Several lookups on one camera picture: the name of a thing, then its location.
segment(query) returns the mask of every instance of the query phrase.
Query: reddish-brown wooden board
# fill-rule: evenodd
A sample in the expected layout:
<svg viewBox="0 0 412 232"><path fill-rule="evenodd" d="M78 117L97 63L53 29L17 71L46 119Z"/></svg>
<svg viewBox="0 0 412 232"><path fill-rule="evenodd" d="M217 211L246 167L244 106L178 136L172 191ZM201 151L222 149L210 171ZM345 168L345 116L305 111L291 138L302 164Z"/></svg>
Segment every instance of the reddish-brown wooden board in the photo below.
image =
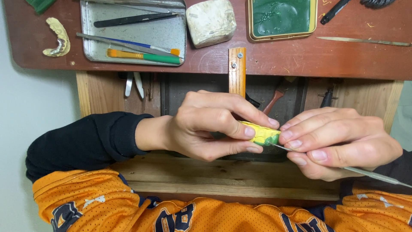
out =
<svg viewBox="0 0 412 232"><path fill-rule="evenodd" d="M189 7L200 1L187 0L186 3ZM319 0L318 14L326 13L337 1L323 5ZM78 0L58 0L41 16L24 0L4 0L13 59L24 68L227 73L228 49L246 47L247 74L412 80L412 47L316 38L339 36L412 42L410 0L396 0L381 10L366 9L358 0L351 1L330 23L318 24L308 38L256 44L246 39L244 0L231 2L237 22L234 37L225 43L195 49L188 36L184 64L166 67L89 61L83 53L82 39L75 36L81 31ZM42 54L45 48L57 46L56 36L45 22L48 17L59 19L68 32L71 51L64 57Z"/></svg>

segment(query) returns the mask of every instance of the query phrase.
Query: hand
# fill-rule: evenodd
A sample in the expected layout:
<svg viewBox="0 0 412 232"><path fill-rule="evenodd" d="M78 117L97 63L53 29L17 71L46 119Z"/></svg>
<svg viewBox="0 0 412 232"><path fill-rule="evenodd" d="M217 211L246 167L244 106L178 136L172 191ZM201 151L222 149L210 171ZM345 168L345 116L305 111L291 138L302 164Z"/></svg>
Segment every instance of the hand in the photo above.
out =
<svg viewBox="0 0 412 232"><path fill-rule="evenodd" d="M283 125L279 143L297 152L288 158L311 179L333 181L361 176L337 167L374 170L402 155L400 144L384 130L382 119L354 109L305 111Z"/></svg>
<svg viewBox="0 0 412 232"><path fill-rule="evenodd" d="M136 128L136 144L142 150L166 149L204 161L240 152L261 153L261 146L248 141L255 130L238 122L232 113L258 125L279 127L279 122L240 95L200 90L186 94L175 117L142 120ZM213 139L210 132L217 131L228 137Z"/></svg>

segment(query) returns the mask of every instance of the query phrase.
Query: orange jersey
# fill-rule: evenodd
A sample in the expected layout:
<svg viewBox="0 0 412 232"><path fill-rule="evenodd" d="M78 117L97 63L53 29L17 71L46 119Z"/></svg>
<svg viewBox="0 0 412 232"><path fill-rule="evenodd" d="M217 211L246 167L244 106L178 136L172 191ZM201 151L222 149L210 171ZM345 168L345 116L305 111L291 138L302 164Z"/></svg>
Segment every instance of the orange jersey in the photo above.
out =
<svg viewBox="0 0 412 232"><path fill-rule="evenodd" d="M55 232L412 232L412 196L354 187L341 204L303 209L140 197L110 169L56 171L33 185Z"/></svg>

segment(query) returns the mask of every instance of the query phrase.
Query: green brush handle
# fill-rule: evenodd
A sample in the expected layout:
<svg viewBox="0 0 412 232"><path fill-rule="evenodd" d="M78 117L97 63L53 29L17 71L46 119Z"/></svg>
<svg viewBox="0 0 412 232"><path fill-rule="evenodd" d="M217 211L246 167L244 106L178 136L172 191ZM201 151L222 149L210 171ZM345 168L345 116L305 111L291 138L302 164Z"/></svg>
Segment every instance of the green brush handle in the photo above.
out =
<svg viewBox="0 0 412 232"><path fill-rule="evenodd" d="M170 64L181 64L180 57L169 57L154 54L143 54L144 60L157 61Z"/></svg>

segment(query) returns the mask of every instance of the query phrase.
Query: black sleeve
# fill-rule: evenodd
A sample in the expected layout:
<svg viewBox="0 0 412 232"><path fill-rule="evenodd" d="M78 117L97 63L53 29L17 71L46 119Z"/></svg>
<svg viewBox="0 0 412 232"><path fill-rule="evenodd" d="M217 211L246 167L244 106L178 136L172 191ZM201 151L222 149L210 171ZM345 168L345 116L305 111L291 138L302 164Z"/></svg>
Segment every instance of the black sleeve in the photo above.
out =
<svg viewBox="0 0 412 232"><path fill-rule="evenodd" d="M402 156L396 160L377 167L374 173L395 178L412 186L412 152L403 150ZM341 198L352 195L352 188L373 189L395 194L411 195L412 189L402 185L394 185L370 177L351 178L341 182Z"/></svg>
<svg viewBox="0 0 412 232"><path fill-rule="evenodd" d="M38 137L27 151L26 176L32 182L54 171L98 170L144 155L135 130L149 114L92 114Z"/></svg>

